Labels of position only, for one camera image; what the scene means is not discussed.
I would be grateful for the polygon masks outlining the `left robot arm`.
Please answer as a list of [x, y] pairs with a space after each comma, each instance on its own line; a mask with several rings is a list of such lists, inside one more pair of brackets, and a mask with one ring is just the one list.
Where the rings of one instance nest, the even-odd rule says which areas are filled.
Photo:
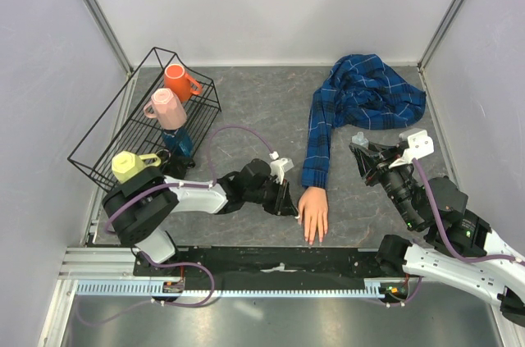
[[246, 203], [255, 203], [275, 216], [297, 217], [286, 172], [294, 164], [289, 158], [265, 162], [255, 158], [241, 171], [217, 181], [179, 180], [162, 174], [158, 167], [146, 167], [103, 198], [108, 216], [107, 230], [121, 245], [137, 248], [163, 276], [180, 266], [176, 245], [160, 225], [174, 212], [228, 214]]

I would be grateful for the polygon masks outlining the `pink mug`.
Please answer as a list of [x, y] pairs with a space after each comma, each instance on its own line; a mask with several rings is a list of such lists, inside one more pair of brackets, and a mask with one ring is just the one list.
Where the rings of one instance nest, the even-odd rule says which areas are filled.
[[157, 89], [144, 106], [144, 115], [156, 119], [164, 130], [178, 130], [187, 115], [178, 97], [168, 88]]

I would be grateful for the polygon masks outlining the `blue plaid shirt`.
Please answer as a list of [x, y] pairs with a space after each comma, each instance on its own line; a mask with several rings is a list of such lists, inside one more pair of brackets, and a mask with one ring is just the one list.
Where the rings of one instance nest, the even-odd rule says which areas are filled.
[[325, 189], [332, 131], [346, 125], [392, 130], [420, 121], [426, 93], [408, 83], [376, 54], [350, 54], [331, 68], [313, 93], [301, 185]]

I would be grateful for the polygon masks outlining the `aluminium corner post left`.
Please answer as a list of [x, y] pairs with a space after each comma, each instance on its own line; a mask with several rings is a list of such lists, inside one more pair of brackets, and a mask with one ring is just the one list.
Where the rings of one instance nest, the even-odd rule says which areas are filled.
[[120, 64], [121, 68], [126, 74], [132, 73], [134, 71], [134, 67], [131, 64], [129, 58], [126, 56], [126, 52], [121, 46], [121, 43], [118, 40], [112, 26], [110, 25], [109, 20], [104, 14], [103, 9], [99, 4], [98, 0], [83, 0], [83, 2], [87, 7], [90, 15], [94, 19], [94, 22], [97, 25], [100, 33], [104, 37], [107, 45], [112, 50], [112, 53], [115, 56], [118, 63]]

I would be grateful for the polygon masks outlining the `mannequin hand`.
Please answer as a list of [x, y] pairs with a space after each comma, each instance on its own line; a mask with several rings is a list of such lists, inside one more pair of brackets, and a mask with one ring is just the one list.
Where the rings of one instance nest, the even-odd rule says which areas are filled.
[[328, 201], [326, 191], [318, 187], [308, 187], [299, 200], [299, 213], [304, 216], [304, 239], [313, 244], [315, 239], [321, 243], [328, 232]]

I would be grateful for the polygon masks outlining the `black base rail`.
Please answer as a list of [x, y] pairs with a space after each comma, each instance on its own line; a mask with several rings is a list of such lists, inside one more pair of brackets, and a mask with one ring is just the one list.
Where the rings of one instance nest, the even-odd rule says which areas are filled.
[[225, 274], [306, 273], [342, 276], [352, 279], [393, 280], [406, 285], [415, 277], [400, 263], [377, 261], [376, 249], [350, 247], [250, 247], [250, 246], [177, 246], [176, 255], [161, 265], [135, 254], [134, 276], [166, 280], [180, 277], [207, 277], [215, 289], [215, 277]]

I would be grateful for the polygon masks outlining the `aluminium corner post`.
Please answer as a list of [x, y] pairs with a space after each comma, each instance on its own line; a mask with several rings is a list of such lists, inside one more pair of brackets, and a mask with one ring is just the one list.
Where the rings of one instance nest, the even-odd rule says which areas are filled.
[[433, 58], [465, 2], [466, 0], [451, 0], [422, 57], [418, 61], [418, 69], [420, 71], [423, 70]]
[[110, 25], [109, 20], [104, 14], [103, 9], [99, 4], [98, 0], [83, 0], [83, 2], [87, 7], [90, 15], [94, 19], [94, 22], [97, 25], [100, 33], [104, 37], [107, 45], [112, 50], [112, 53], [115, 56], [118, 63], [120, 64], [121, 68], [126, 74], [132, 73], [134, 71], [134, 67], [131, 64], [129, 58], [126, 56], [126, 52], [121, 46], [121, 43], [118, 40], [112, 26]]

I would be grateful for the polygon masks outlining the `yellow mug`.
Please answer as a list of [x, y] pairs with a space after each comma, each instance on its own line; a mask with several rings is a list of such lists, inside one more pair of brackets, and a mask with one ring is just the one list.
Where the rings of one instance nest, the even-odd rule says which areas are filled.
[[146, 167], [160, 167], [161, 158], [155, 153], [135, 154], [121, 151], [112, 158], [112, 174], [123, 184]]

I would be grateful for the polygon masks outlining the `orange mug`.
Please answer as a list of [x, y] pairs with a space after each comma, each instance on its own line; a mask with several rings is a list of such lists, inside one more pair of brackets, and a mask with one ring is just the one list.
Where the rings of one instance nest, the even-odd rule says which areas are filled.
[[202, 85], [181, 64], [171, 64], [164, 69], [164, 86], [185, 103], [202, 93]]

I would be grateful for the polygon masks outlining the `aluminium corner post right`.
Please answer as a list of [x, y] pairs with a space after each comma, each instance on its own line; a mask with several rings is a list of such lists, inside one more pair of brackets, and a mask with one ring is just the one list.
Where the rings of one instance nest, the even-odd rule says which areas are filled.
[[465, 2], [466, 0], [451, 0], [422, 57], [418, 61], [418, 69], [420, 71], [423, 70], [433, 58]]

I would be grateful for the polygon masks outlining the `blue glass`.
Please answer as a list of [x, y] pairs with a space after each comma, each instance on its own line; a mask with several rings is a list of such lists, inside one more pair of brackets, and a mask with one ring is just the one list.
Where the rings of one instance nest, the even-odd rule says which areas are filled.
[[194, 146], [186, 128], [181, 127], [177, 130], [163, 130], [162, 140], [170, 153], [182, 157], [191, 156]]

